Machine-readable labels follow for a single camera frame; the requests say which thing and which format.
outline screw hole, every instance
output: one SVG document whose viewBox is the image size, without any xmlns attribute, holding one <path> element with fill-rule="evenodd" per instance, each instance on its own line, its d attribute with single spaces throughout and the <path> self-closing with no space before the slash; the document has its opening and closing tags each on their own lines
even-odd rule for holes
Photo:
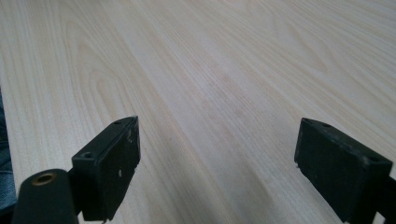
<svg viewBox="0 0 396 224">
<path fill-rule="evenodd" d="M 91 152 L 84 152 L 81 154 L 81 157 L 83 158 L 92 158 L 92 153 Z"/>
<path fill-rule="evenodd" d="M 51 182 L 52 180 L 54 180 L 56 177 L 55 173 L 46 173 L 43 175 L 40 175 L 38 177 L 36 177 L 33 181 L 32 184 L 35 186 L 42 186 L 42 185 L 46 185 L 49 182 Z"/>
</svg>

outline dark object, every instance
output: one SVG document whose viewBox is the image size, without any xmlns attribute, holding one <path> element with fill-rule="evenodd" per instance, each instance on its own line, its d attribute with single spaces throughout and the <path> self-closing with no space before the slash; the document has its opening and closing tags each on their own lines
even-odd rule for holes
<svg viewBox="0 0 396 224">
<path fill-rule="evenodd" d="M 69 186 L 64 170 L 30 176 L 21 184 L 13 223 L 78 223 Z"/>
<path fill-rule="evenodd" d="M 294 160 L 342 221 L 395 222 L 392 162 L 329 124 L 302 119 Z"/>
<path fill-rule="evenodd" d="M 78 223 L 112 219 L 140 161 L 137 117 L 107 126 L 72 158 L 73 168 L 23 181 L 13 223 Z"/>
</svg>

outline wooden table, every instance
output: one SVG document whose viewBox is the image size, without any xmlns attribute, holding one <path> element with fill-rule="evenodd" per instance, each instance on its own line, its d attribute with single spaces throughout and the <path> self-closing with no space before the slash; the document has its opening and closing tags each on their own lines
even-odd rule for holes
<svg viewBox="0 0 396 224">
<path fill-rule="evenodd" d="M 112 223 L 340 223 L 293 161 L 300 119 L 396 161 L 395 64 L 393 0 L 0 2 L 17 186 L 139 116 Z"/>
</svg>

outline black plastic part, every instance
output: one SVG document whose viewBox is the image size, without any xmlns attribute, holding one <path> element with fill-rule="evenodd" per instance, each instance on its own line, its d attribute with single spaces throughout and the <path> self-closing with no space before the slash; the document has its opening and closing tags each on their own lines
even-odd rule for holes
<svg viewBox="0 0 396 224">
<path fill-rule="evenodd" d="M 27 178 L 21 184 L 13 224 L 78 223 L 68 174 L 53 169 Z"/>
<path fill-rule="evenodd" d="M 9 224 L 12 220 L 12 215 L 14 214 L 15 205 L 11 205 L 10 207 L 3 210 L 3 213 L 0 215 L 0 223 Z"/>
<path fill-rule="evenodd" d="M 385 223 L 396 223 L 396 181 L 390 177 L 378 197 L 378 212 L 387 219 Z"/>
<path fill-rule="evenodd" d="M 138 118 L 108 125 L 72 158 L 76 212 L 85 220 L 112 219 L 140 161 Z"/>
<path fill-rule="evenodd" d="M 390 160 L 312 119 L 301 121 L 294 160 L 342 221 L 373 222 Z"/>
</svg>

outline wood grain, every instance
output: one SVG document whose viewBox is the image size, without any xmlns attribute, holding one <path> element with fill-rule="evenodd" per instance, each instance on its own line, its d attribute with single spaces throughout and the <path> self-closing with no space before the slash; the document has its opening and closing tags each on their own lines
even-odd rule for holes
<svg viewBox="0 0 396 224">
<path fill-rule="evenodd" d="M 396 161 L 395 64 L 393 0 L 0 1 L 17 185 L 139 116 L 112 223 L 340 223 L 293 161 L 300 118 Z"/>
</svg>

